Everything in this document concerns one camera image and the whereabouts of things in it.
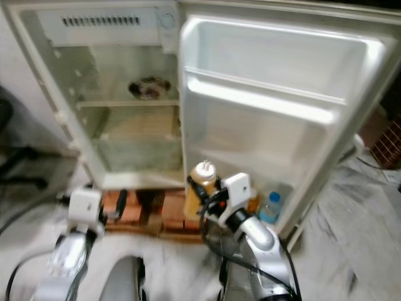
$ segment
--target floor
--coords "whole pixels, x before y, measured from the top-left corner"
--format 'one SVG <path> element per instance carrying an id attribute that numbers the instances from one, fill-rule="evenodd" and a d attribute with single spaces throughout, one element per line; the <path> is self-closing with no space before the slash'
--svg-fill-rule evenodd
<path id="1" fill-rule="evenodd" d="M 371 159 L 366 154 L 363 158 Z M 0 226 L 19 208 L 65 189 L 75 162 L 54 157 L 22 168 L 51 179 L 49 188 L 42 193 L 33 187 L 0 190 Z M 70 186 L 85 181 L 75 175 Z M 66 209 L 43 205 L 1 235 L 0 300 L 18 261 L 30 252 L 53 248 L 65 217 Z M 128 254 L 144 259 L 149 300 L 216 300 L 220 260 L 205 246 L 133 235 L 105 235 L 96 243 L 78 300 L 98 300 L 113 264 Z M 357 160 L 344 163 L 332 174 L 292 254 L 303 300 L 399 300 L 401 194 L 397 186 L 382 171 Z M 39 257 L 20 269 L 12 301 L 30 299 L 46 261 L 46 256 Z"/>

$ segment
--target refrigerator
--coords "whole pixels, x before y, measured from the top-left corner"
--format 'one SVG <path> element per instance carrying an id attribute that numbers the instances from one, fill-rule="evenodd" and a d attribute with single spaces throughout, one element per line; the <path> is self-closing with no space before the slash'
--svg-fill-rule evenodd
<path id="1" fill-rule="evenodd" d="M 398 70 L 401 14 L 306 1 L 5 0 L 68 147 L 102 190 L 200 161 L 280 193 L 299 233 Z"/>

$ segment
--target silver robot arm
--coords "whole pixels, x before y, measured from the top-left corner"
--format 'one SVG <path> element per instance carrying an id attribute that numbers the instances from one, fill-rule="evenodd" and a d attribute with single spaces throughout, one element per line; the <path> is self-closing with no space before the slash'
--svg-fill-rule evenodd
<path id="1" fill-rule="evenodd" d="M 88 188 L 73 191 L 70 198 L 66 235 L 58 238 L 43 280 L 31 301 L 74 301 L 79 284 L 86 275 L 88 259 L 95 240 L 104 234 L 108 218 L 119 219 L 125 208 L 127 192 L 121 191 L 117 209 L 105 214 L 102 194 Z"/>
<path id="2" fill-rule="evenodd" d="M 210 196 L 190 176 L 187 181 L 204 205 L 207 217 L 217 218 L 220 227 L 229 228 L 239 243 L 242 259 L 255 267 L 255 270 L 262 271 L 249 272 L 254 299 L 300 299 L 299 292 L 294 289 L 296 276 L 278 236 L 245 210 L 251 197 L 249 175 L 239 173 L 221 179 L 217 182 L 216 192 Z"/>

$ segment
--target orange bottle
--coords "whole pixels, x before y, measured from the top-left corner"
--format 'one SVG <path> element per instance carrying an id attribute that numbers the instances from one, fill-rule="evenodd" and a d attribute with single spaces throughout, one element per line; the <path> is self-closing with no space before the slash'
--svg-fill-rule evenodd
<path id="1" fill-rule="evenodd" d="M 190 173 L 192 179 L 199 185 L 202 185 L 208 194 L 214 192 L 216 183 L 216 168 L 209 161 L 199 163 L 193 168 Z M 199 215 L 197 212 L 201 209 L 201 202 L 189 185 L 187 188 L 187 197 L 184 205 L 185 218 L 191 221 L 198 221 Z"/>

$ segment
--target blue bottle cap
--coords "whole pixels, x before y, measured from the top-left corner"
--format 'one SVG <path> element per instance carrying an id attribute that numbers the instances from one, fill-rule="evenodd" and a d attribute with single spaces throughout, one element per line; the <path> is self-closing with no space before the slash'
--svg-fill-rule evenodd
<path id="1" fill-rule="evenodd" d="M 272 203 L 278 203 L 278 202 L 280 202 L 280 199 L 281 199 L 280 194 L 278 194 L 278 193 L 276 193 L 274 191 L 269 195 L 269 200 Z"/>

